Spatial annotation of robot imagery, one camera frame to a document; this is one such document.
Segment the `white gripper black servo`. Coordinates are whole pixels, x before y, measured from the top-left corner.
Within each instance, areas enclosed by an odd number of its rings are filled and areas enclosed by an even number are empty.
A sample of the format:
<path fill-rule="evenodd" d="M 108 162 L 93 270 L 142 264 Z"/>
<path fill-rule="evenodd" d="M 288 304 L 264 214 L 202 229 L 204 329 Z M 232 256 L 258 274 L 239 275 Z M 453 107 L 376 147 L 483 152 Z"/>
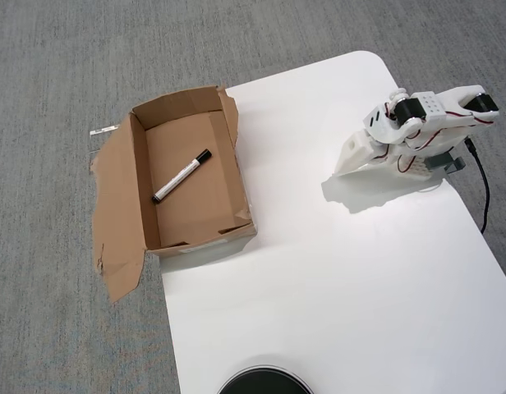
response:
<path fill-rule="evenodd" d="M 343 157 L 333 171 L 334 176 L 346 176 L 354 172 L 367 171 L 385 163 L 380 157 L 385 154 L 385 144 L 375 140 L 366 129 L 355 132 L 343 146 Z"/>

